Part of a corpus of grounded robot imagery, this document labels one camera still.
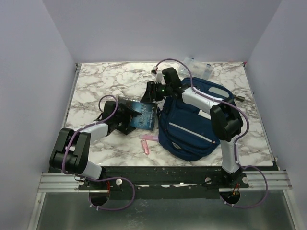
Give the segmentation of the dark blue thin notebook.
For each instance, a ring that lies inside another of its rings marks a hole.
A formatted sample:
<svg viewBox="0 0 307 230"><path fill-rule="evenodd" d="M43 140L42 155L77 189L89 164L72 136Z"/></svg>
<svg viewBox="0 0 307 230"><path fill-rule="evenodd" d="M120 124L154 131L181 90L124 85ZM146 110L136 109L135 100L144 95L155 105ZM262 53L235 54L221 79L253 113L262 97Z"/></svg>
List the dark blue thin notebook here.
<svg viewBox="0 0 307 230"><path fill-rule="evenodd" d="M132 118L130 122L132 127L149 131L154 130L158 104L141 103L140 101L124 97L119 97L118 102L123 103L130 107L132 110L141 113L140 115Z"/></svg>

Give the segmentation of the pink highlighter pen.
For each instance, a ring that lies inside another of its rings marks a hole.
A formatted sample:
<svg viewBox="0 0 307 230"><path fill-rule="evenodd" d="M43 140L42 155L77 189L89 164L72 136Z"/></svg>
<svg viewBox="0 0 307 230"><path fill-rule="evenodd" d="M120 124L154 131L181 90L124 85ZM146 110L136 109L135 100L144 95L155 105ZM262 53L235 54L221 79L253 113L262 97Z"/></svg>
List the pink highlighter pen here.
<svg viewBox="0 0 307 230"><path fill-rule="evenodd" d="M139 138L149 141L158 141L158 136L152 136L152 135L139 135Z"/></svg>

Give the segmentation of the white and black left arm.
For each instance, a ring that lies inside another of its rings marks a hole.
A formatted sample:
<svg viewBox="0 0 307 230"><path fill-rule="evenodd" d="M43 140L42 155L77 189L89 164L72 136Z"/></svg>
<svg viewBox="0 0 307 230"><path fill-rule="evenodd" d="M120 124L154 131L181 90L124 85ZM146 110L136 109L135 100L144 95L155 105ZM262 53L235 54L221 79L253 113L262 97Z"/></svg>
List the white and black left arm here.
<svg viewBox="0 0 307 230"><path fill-rule="evenodd" d="M89 160L91 143L107 137L114 130L128 135L135 130L130 125L132 119L140 115L128 105L106 101L99 117L91 124L78 130L60 130L49 159L50 167L65 174L89 178L95 189L102 189L106 185L106 177L103 168Z"/></svg>

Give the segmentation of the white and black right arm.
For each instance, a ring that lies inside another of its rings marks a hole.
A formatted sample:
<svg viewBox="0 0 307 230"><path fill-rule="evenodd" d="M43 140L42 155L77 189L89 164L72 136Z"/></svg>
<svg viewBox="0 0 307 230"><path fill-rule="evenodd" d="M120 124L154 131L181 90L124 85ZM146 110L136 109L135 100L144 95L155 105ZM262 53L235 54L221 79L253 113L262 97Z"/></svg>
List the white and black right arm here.
<svg viewBox="0 0 307 230"><path fill-rule="evenodd" d="M173 67L162 71L154 67L151 73L155 80L147 82L141 102L164 100L157 113L159 143L185 161L198 161L221 146L222 174L217 184L233 187L242 173L234 142L243 126L233 94L205 79L180 80Z"/></svg>

